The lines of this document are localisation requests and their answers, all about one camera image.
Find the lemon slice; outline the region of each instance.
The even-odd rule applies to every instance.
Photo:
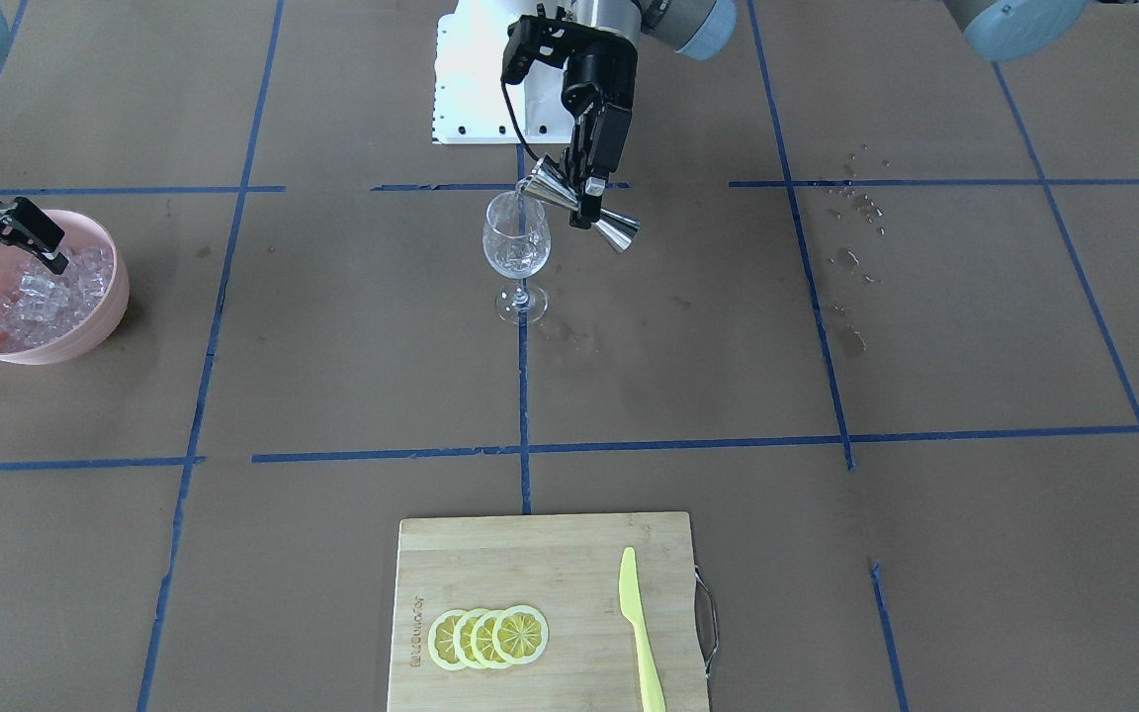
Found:
[[[498,619],[492,639],[503,662],[528,665],[548,646],[548,619],[532,605],[515,605]]]
[[[482,663],[477,662],[477,656],[474,654],[474,625],[477,623],[477,619],[484,616],[484,614],[490,613],[490,608],[474,608],[465,614],[461,614],[460,621],[456,622],[456,630],[451,633],[451,644],[454,648],[456,657],[460,658],[465,666],[475,669],[480,671],[484,668]]]
[[[443,671],[461,671],[466,668],[460,657],[456,655],[453,639],[456,625],[460,622],[462,614],[465,612],[460,608],[452,608],[435,619],[433,625],[429,625],[429,658],[437,663]]]
[[[490,669],[490,671],[502,671],[505,668],[513,666],[511,663],[500,657],[498,650],[494,649],[494,628],[497,628],[502,617],[502,611],[489,612],[477,619],[477,622],[474,623],[474,630],[468,635],[474,655],[477,656],[477,662],[482,663],[483,668]]]

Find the metal handle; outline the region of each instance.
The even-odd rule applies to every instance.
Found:
[[[705,648],[700,652],[702,656],[706,658],[706,679],[710,680],[710,674],[714,671],[715,657],[719,655],[719,608],[715,607],[715,595],[711,594],[705,579],[700,578],[700,566],[693,564],[693,576],[697,579],[697,589],[705,591],[706,600],[710,603],[710,627],[711,635],[714,636],[714,646],[710,653],[706,653]],[[700,625],[697,625],[697,641],[700,643]]]

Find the yellow knife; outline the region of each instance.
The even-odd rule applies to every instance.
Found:
[[[640,677],[640,704],[645,712],[665,712],[665,697],[662,695],[662,681],[656,676],[656,664],[653,663],[653,648],[648,643],[648,629],[645,627],[645,608],[641,607],[641,581],[636,573],[636,550],[628,546],[623,549],[623,564],[618,568],[618,608],[623,616],[632,622],[636,630],[636,665]]]

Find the black cable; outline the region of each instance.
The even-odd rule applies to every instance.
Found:
[[[521,147],[525,148],[526,154],[530,154],[530,159],[539,162],[539,157],[534,154],[534,149],[530,148],[530,144],[526,144],[525,134],[521,133],[521,126],[516,125],[516,112],[513,109],[513,99],[509,98],[509,95],[507,95],[507,82],[500,80],[498,85],[503,90],[503,104],[507,104],[507,117],[513,118],[513,131],[516,131],[516,138],[521,140]]]

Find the cutting board handle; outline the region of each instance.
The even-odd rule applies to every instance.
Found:
[[[702,599],[705,600],[710,614],[710,650],[706,649],[705,643],[702,643],[706,640],[706,637],[700,631],[700,616],[696,616],[697,643],[700,644],[700,656],[705,658],[706,679],[710,680],[711,671],[715,666],[715,657],[719,655],[719,607],[715,605],[715,595],[710,590],[710,586],[706,586],[705,579],[700,578],[700,566],[693,564],[693,576],[697,579],[697,591],[704,595]]]

